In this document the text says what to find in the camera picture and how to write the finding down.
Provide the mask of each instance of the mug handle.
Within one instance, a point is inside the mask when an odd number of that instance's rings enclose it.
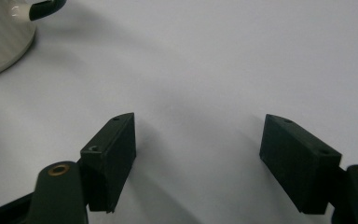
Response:
[[[32,4],[29,12],[30,21],[39,20],[60,10],[65,5],[66,0],[48,0]]]

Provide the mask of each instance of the table surface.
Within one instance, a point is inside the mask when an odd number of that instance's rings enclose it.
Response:
[[[329,223],[258,152],[291,119],[358,164],[358,0],[68,1],[0,74],[0,205],[135,113],[138,157],[90,223]]]

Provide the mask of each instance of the kettle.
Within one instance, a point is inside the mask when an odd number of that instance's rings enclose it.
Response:
[[[34,20],[44,18],[65,5],[66,0],[27,4],[25,0],[0,0],[0,72],[15,63],[31,46]]]

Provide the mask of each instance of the white table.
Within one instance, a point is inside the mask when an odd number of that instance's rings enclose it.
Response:
[[[329,223],[259,159],[264,117],[358,163],[358,1],[86,1],[37,22],[0,74],[0,205],[134,112],[138,157],[89,223]]]

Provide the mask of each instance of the black handle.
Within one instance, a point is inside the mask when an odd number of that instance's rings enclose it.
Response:
[[[60,10],[66,0],[49,0],[31,5],[30,20],[35,21],[44,18]]]

